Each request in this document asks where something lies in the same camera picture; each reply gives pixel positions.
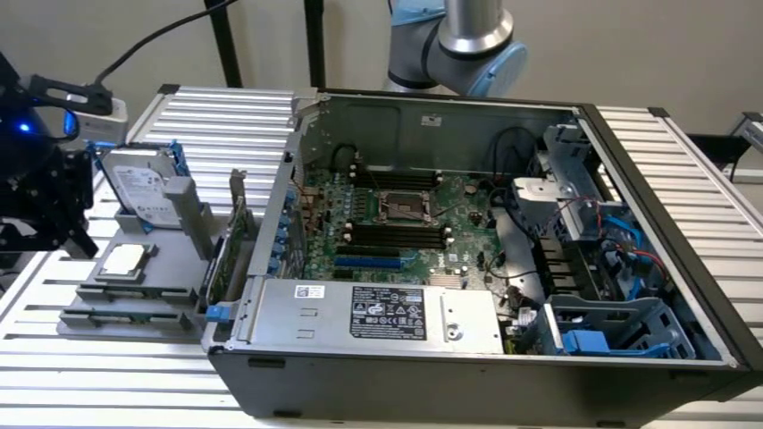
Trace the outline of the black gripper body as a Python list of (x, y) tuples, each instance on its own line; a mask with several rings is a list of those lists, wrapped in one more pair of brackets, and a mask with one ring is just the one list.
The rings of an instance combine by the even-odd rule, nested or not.
[(84, 224), (93, 205), (91, 155), (51, 135), (39, 115), (44, 107), (1, 60), (1, 216), (31, 224)]

